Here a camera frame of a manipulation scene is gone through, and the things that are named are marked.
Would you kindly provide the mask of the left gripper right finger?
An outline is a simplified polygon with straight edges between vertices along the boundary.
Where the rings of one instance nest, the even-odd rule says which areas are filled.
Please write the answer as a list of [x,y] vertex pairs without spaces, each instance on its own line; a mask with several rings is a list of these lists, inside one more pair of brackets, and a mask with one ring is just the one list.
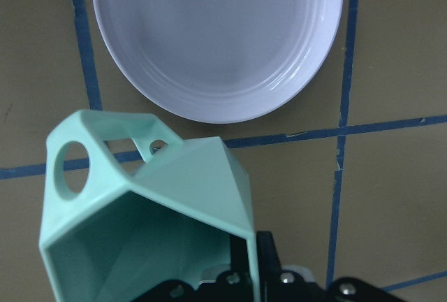
[[273,235],[269,231],[256,233],[261,301],[274,301],[280,286],[281,262]]

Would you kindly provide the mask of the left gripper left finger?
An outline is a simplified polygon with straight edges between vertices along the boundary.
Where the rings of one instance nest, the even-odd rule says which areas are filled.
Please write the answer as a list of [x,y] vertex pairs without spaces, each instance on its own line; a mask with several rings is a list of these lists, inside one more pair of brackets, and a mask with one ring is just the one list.
[[230,268],[197,289],[181,280],[166,280],[135,298],[144,301],[249,301],[250,274],[247,242],[230,237]]

